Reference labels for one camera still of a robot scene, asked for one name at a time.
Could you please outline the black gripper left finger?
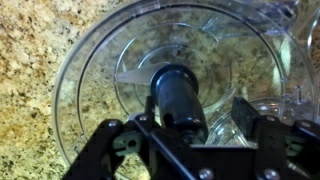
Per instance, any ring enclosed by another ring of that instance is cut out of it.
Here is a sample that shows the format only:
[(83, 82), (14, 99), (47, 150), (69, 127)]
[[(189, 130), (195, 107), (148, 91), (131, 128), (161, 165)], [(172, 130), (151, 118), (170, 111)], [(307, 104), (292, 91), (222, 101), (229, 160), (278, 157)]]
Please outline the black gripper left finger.
[(151, 96), (146, 97), (145, 104), (145, 125), (148, 129), (151, 129), (156, 124), (155, 121), (155, 104)]

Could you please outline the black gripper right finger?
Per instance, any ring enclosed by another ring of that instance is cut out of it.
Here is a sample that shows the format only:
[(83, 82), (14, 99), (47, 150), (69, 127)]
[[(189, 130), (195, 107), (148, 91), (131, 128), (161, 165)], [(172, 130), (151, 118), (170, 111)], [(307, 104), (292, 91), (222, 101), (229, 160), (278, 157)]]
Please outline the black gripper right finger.
[(259, 112), (243, 97), (233, 99), (231, 118), (243, 134), (251, 134), (254, 122), (260, 117)]

